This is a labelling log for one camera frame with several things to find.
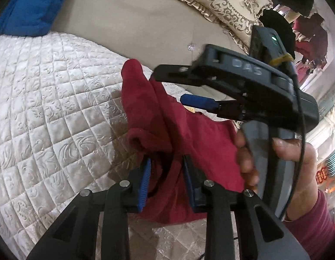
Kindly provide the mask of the maroon sleeved right forearm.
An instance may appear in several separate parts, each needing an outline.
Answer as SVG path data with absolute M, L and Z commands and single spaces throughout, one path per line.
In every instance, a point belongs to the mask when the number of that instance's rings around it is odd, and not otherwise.
M 322 191 L 318 192 L 317 202 L 309 213 L 295 221 L 283 223 L 311 259 L 335 256 L 335 227 Z

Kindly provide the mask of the person's right hand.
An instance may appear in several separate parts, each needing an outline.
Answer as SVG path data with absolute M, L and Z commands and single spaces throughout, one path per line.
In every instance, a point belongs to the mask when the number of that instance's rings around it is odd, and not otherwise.
M 236 134 L 235 145 L 237 164 L 245 187 L 256 191 L 260 181 L 259 172 L 241 130 Z M 294 162 L 294 193 L 285 211 L 285 218 L 289 221 L 296 221 L 309 213 L 317 203 L 316 151 L 311 144 L 303 143 L 297 138 L 286 140 L 273 138 L 272 147 L 278 158 Z

